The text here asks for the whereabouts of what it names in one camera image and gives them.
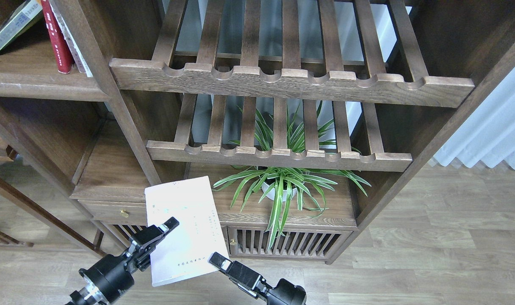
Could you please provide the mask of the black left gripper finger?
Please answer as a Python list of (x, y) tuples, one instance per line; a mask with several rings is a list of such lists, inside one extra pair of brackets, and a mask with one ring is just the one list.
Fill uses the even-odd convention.
[(131, 244), (128, 248), (128, 270), (130, 272), (135, 272), (136, 270), (143, 272), (150, 267), (151, 253), (178, 225), (178, 220), (175, 217), (171, 217), (159, 226), (151, 225), (134, 234), (130, 238)]

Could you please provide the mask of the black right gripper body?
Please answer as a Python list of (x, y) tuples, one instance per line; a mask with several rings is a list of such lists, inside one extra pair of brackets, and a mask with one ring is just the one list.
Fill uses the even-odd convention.
[(268, 305), (305, 305), (306, 290), (302, 286), (294, 285), (286, 279), (280, 279), (273, 288), (266, 284), (266, 303)]

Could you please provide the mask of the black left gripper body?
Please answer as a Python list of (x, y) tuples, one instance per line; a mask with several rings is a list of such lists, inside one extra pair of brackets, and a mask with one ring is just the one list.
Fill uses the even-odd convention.
[(134, 285), (133, 273), (128, 270), (128, 252), (108, 254), (89, 269), (80, 269), (87, 285), (79, 291), (79, 303), (114, 303)]

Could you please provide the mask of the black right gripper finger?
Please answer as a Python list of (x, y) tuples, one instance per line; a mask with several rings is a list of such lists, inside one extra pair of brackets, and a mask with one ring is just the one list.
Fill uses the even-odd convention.
[(265, 278), (255, 270), (238, 261), (232, 262), (218, 252), (214, 252), (208, 262), (215, 266), (215, 268), (218, 268), (243, 292), (254, 299), (267, 301), (266, 293), (269, 290), (269, 285), (266, 283)]

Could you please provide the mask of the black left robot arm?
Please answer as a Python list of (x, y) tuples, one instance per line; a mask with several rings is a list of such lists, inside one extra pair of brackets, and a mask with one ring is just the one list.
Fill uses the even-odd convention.
[(80, 269), (87, 285), (71, 293), (68, 304), (110, 305), (120, 299), (134, 285), (132, 274), (150, 266), (150, 255), (157, 244), (178, 225), (178, 220), (171, 217), (159, 226), (144, 228), (130, 237), (130, 246), (120, 255), (105, 255), (89, 269)]

